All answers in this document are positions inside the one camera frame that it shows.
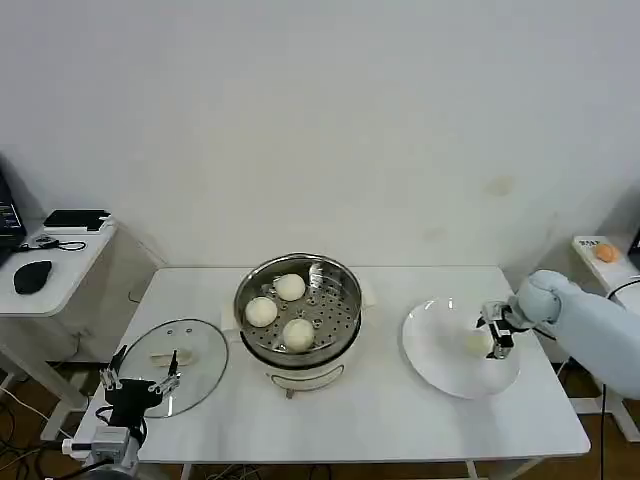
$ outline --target wooden floor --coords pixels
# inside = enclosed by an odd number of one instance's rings
[[[571,370],[566,379],[565,388],[570,396],[597,396],[598,391],[589,376],[580,370]],[[51,413],[55,406],[55,399],[44,388],[33,381],[15,385],[12,391],[24,402],[39,409],[45,414]],[[5,443],[13,447],[27,448],[39,445],[39,433],[42,429],[42,419],[36,414],[18,405],[8,396],[4,396],[0,404],[6,405],[15,416],[15,429],[11,435],[12,422],[6,408],[0,407],[0,437]],[[640,402],[629,402],[628,407],[635,419],[640,419]],[[600,418],[599,416],[583,416],[582,424],[591,439],[591,452],[577,458],[562,458],[545,460],[522,477],[523,480],[597,480],[599,478],[600,455]],[[69,419],[66,431],[73,433],[80,418]],[[0,480],[40,480],[38,471],[45,476],[60,476],[78,468],[78,464],[53,450],[32,453],[23,462],[18,461],[9,466],[17,454],[2,447],[0,455]],[[227,466],[195,466],[192,480],[205,480],[213,473],[222,472]],[[445,478],[465,477],[466,469],[463,464],[351,464],[331,465],[329,471],[325,466],[318,466],[311,471],[308,465],[277,465],[254,466],[259,468],[260,478],[245,470],[246,480],[346,480],[346,479],[408,479],[408,478]],[[180,478],[180,467],[166,465],[162,467],[171,479]],[[486,475],[490,462],[480,463],[478,473]],[[243,467],[232,468],[223,479],[240,480]],[[608,480],[640,480],[640,444],[627,443],[620,434],[613,420],[607,416],[605,420],[605,478]]]

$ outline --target black wire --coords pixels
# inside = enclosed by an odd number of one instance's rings
[[[111,410],[113,410],[113,407],[111,405],[107,405],[106,407],[100,407],[98,410],[96,410],[96,417],[102,420],[104,423],[109,424],[109,420],[107,420],[107,417],[100,414],[103,412],[109,412]]]
[[[133,303],[140,303],[140,300],[135,300],[135,299],[131,298],[131,292],[129,292],[129,293],[127,294],[127,298],[129,299],[129,301],[130,301],[130,302],[133,302]]]
[[[11,420],[11,432],[9,432],[9,438],[5,440],[0,437],[0,443],[2,443],[2,445],[4,445],[7,449],[20,450],[20,447],[17,447],[16,445],[13,445],[11,443],[11,441],[13,440],[13,435],[16,432],[16,416],[6,404],[0,403],[0,408],[2,408],[0,414],[7,413],[9,415],[9,419]]]
[[[333,471],[331,470],[331,465],[327,463],[323,463],[322,466],[327,469],[328,480],[333,480]],[[318,465],[313,465],[311,467],[311,469],[309,470],[309,477],[307,478],[307,480],[311,480],[311,477],[313,477],[313,472],[316,470],[316,468],[318,468]]]
[[[622,285],[620,285],[620,286],[618,286],[618,287],[614,288],[614,289],[613,289],[613,290],[611,290],[611,291],[609,292],[609,294],[607,295],[607,299],[608,299],[608,300],[611,300],[611,298],[612,298],[616,293],[618,293],[620,290],[622,290],[623,288],[628,287],[629,285],[635,285],[636,283],[640,283],[640,278],[638,278],[638,279],[636,279],[636,280],[632,280],[632,281],[627,282],[627,283],[623,283]]]
[[[607,386],[602,384],[602,412],[600,412],[600,480],[604,480],[604,413],[607,406]]]
[[[142,442],[140,442],[140,446],[142,446],[142,444],[147,439],[147,422],[144,421],[144,417],[142,418],[142,426],[144,427],[144,431],[141,432],[142,433]]]
[[[84,250],[85,248],[87,248],[87,242],[58,242],[56,248],[59,250],[66,250],[67,252],[79,252],[80,250]]]
[[[540,335],[542,335],[543,337],[548,338],[549,340],[553,340],[554,342],[556,341],[556,337],[549,335],[547,332],[543,332],[542,330],[540,330],[538,327],[533,327],[533,329],[538,332]]]

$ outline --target cable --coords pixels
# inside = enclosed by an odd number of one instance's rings
[[[225,468],[222,471],[222,473],[218,473],[217,475],[216,474],[209,475],[205,480],[218,480],[220,477],[222,477],[225,473],[227,473],[233,467],[235,467],[235,465],[229,465],[227,468]]]
[[[106,407],[100,407],[98,410],[96,410],[96,418],[102,420],[104,423],[109,424],[109,420],[107,420],[107,417],[105,417],[104,415],[101,415],[103,412],[109,412],[113,410],[113,407],[111,405],[107,405]]]
[[[142,417],[142,426],[144,427],[144,431],[140,432],[142,433],[142,441],[140,442],[140,446],[142,446],[142,444],[147,439],[147,422],[144,421],[144,417]]]
[[[112,458],[105,458],[104,460],[100,460],[99,462],[96,462],[92,465],[81,468],[79,470],[76,470],[75,472],[67,473],[66,475],[63,475],[61,477],[55,477],[53,480],[69,480],[70,478],[75,478],[79,475],[82,475],[83,473],[90,472],[91,470],[95,470],[98,467],[102,467],[103,465],[110,465],[112,463],[113,463]]]
[[[635,285],[636,283],[640,283],[640,278],[636,279],[636,280],[632,280],[630,282],[627,283],[623,283],[622,285],[617,286],[616,288],[614,288],[613,290],[611,290],[608,294],[607,294],[607,299],[611,300],[611,298],[618,293],[620,290],[622,290],[623,288],[626,288],[630,285]]]
[[[127,293],[127,298],[129,299],[130,302],[140,303],[140,300],[135,300],[135,299],[131,298],[131,292]]]
[[[0,443],[2,443],[2,445],[4,445],[6,449],[19,450],[20,447],[17,447],[11,443],[11,441],[13,440],[13,435],[16,432],[16,416],[6,404],[1,403],[0,407],[2,408],[2,411],[0,411],[0,413],[8,413],[9,419],[11,420],[11,432],[9,432],[9,438],[4,440],[2,437],[0,437]]]
[[[607,386],[602,384],[602,412],[600,412],[600,480],[604,480],[604,414],[607,407]]]
[[[73,357],[75,357],[78,352],[80,352],[80,341],[82,340],[82,334],[77,333],[74,335],[74,337],[76,337],[77,341],[76,341],[76,350],[69,355],[67,358],[65,358],[64,360],[59,361],[58,363],[56,363],[55,365],[53,365],[51,368],[53,368],[54,370],[60,368],[61,365],[64,365],[67,362],[70,362]]]
[[[245,478],[247,478],[249,475],[253,475],[255,474],[258,478],[260,478],[260,474],[258,473],[260,470],[264,470],[266,467],[260,467],[260,468],[254,468],[253,470],[245,473],[244,475],[242,475],[238,480],[244,480]]]
[[[67,252],[78,252],[87,248],[87,242],[58,242],[56,248],[58,250],[66,250]]]
[[[567,363],[569,363],[569,360],[571,360],[571,357],[562,362],[562,365],[560,365],[560,368],[558,368],[558,371],[556,372],[556,377],[560,378],[560,374],[562,373],[562,370],[564,370],[564,367],[567,366]]]
[[[327,463],[323,463],[322,466],[327,469],[327,473],[329,475],[328,480],[333,480],[333,472],[331,470],[331,465]],[[313,465],[311,467],[311,470],[309,470],[309,477],[307,480],[311,480],[311,477],[313,477],[313,472],[315,471],[316,468],[318,468],[318,465]]]
[[[547,332],[543,332],[542,330],[540,330],[538,327],[533,327],[533,329],[539,333],[540,335],[542,335],[543,337],[548,338],[549,340],[553,340],[554,342],[556,341],[556,337],[549,335]]]
[[[11,393],[9,390],[7,390],[4,387],[0,387],[0,390],[2,390],[4,393],[6,393],[7,395],[9,395],[11,398],[13,398],[16,402],[18,402],[20,405],[22,405],[25,408],[28,408],[29,410],[31,410],[34,413],[37,413],[38,415],[40,415],[42,418],[44,418],[47,422],[49,421],[49,417],[47,417],[44,413],[41,413],[39,410],[36,410],[35,408],[33,408],[30,405],[27,405],[26,403],[24,403],[23,401],[21,401],[18,397],[16,397],[13,393]],[[60,433],[62,433],[65,437],[67,438],[73,438],[71,435],[69,435],[67,432],[65,432],[64,430],[62,430],[61,428],[58,429],[60,431]]]
[[[13,465],[14,463],[22,460],[23,458],[28,457],[29,455],[33,455],[34,453],[40,451],[42,447],[38,447],[38,448],[34,448],[33,450],[28,451],[27,453],[24,453],[22,455],[20,455],[18,458],[12,460],[11,462],[7,463],[6,465],[4,465],[3,467],[0,467],[0,472],[2,472],[3,470],[6,470],[7,468],[9,468],[11,465]]]

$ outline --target white table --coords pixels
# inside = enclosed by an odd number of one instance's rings
[[[513,478],[543,457],[590,448],[582,425],[536,337],[517,338],[522,370],[503,394],[483,401],[450,397],[427,384],[399,347],[411,308],[433,296],[455,297],[475,314],[509,286],[495,267],[365,267],[354,272],[375,292],[355,359],[327,388],[284,391],[266,378],[242,343],[231,344],[218,388],[201,404],[168,419],[148,419],[139,451],[150,463],[441,462],[522,459],[495,478]],[[163,269],[147,290],[121,345],[174,319],[219,324],[246,269]],[[96,392],[75,441],[98,425]]]
[[[598,243],[616,246],[621,252],[618,260],[606,263],[597,258],[593,247]],[[605,236],[578,236],[572,242],[573,249],[607,292],[640,275],[638,269],[624,253],[628,245],[629,243],[619,237],[608,238]],[[614,295],[613,299],[627,310],[640,315],[640,284],[623,288]],[[602,396],[598,398],[572,398],[571,402],[579,414],[599,414],[602,411]],[[611,389],[607,389],[605,410],[613,416],[627,441],[640,442],[640,431],[624,406],[623,398]]]
[[[87,246],[74,252],[59,249],[20,252],[12,255],[0,267],[0,352],[62,400],[51,416],[52,421],[43,430],[42,438],[45,440],[55,438],[58,424],[61,424],[69,411],[86,408],[87,398],[76,385],[83,378],[76,378],[72,384],[58,375],[47,364],[47,359],[39,349],[34,348],[29,341],[28,332],[22,328],[21,320],[51,317],[60,312],[109,243],[115,230],[115,225],[111,225],[100,233],[91,235],[50,235],[62,242],[85,242]],[[40,228],[35,229],[28,239],[41,233]],[[23,265],[42,260],[50,260],[53,264],[42,290],[31,295],[16,293],[13,284],[15,272]],[[11,377],[8,376],[3,386],[10,381]]]

